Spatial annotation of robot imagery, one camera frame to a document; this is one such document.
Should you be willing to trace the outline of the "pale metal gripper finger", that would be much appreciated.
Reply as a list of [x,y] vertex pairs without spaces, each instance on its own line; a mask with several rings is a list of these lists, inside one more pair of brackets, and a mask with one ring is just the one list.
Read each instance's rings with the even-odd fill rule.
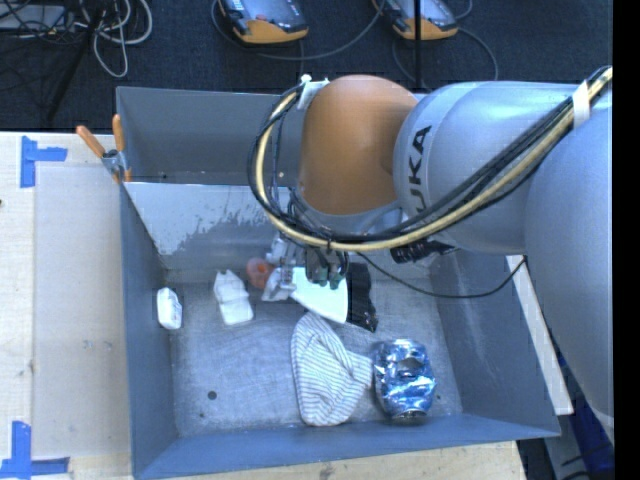
[[289,268],[291,261],[291,242],[283,238],[274,238],[270,250],[266,253],[266,261],[274,268]]
[[261,300],[263,302],[278,302],[286,300],[295,291],[293,269],[278,267],[268,277]]

